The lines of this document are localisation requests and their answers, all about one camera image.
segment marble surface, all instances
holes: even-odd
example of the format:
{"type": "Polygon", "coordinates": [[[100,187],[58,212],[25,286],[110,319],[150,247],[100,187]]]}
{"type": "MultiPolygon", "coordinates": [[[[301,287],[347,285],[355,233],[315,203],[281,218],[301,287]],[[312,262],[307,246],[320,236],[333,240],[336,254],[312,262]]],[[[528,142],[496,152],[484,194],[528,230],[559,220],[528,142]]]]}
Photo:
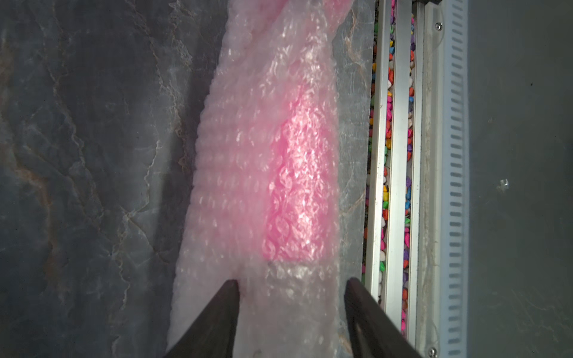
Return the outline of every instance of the marble surface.
{"type": "MultiPolygon", "coordinates": [[[[360,274],[373,11],[356,0],[335,40],[341,282],[360,274]]],[[[225,22],[223,0],[0,2],[0,356],[163,354],[225,22]]]]}

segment bubble wrap fold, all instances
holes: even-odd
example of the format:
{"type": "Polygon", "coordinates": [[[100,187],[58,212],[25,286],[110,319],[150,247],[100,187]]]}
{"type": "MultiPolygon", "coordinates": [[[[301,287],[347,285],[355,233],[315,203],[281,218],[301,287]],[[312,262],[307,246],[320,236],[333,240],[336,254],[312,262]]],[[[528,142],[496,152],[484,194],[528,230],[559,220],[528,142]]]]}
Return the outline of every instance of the bubble wrap fold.
{"type": "Polygon", "coordinates": [[[352,0],[230,0],[201,113],[168,346],[229,278],[234,357],[332,357],[338,117],[331,41],[352,0]]]}

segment screw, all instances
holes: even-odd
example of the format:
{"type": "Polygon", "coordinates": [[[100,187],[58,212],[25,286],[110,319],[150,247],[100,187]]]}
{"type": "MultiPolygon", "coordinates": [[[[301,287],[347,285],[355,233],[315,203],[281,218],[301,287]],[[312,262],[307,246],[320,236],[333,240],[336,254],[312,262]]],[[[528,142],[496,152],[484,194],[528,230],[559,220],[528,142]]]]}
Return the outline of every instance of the screw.
{"type": "Polygon", "coordinates": [[[428,349],[428,356],[430,358],[436,358],[438,356],[438,350],[435,349],[434,347],[430,347],[430,349],[428,349]]]}

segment dark gray surface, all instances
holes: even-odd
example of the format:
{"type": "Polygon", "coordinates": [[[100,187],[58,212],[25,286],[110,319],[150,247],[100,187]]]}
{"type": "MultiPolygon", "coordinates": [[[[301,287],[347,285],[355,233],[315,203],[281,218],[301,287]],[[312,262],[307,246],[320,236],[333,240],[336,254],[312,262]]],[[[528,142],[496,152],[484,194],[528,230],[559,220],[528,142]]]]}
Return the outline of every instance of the dark gray surface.
{"type": "Polygon", "coordinates": [[[469,3],[469,356],[573,357],[573,4],[469,3]]]}
{"type": "Polygon", "coordinates": [[[362,274],[368,118],[374,50],[374,1],[354,0],[346,21],[332,41],[338,75],[338,116],[340,131],[340,358],[351,357],[344,289],[350,277],[362,274]]]}
{"type": "MultiPolygon", "coordinates": [[[[341,282],[362,263],[373,12],[356,0],[334,41],[341,282]]],[[[223,0],[0,1],[0,356],[162,355],[225,22],[223,0]]]]}

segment pink bubble wrap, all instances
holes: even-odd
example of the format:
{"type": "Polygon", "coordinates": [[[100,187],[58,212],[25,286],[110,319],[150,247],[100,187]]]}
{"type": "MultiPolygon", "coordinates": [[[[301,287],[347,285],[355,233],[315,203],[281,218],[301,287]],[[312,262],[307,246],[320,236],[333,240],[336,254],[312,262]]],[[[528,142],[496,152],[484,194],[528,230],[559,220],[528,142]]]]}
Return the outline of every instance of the pink bubble wrap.
{"type": "Polygon", "coordinates": [[[351,0],[230,0],[201,114],[168,346],[239,280],[237,357],[335,353],[338,117],[351,0]]]}

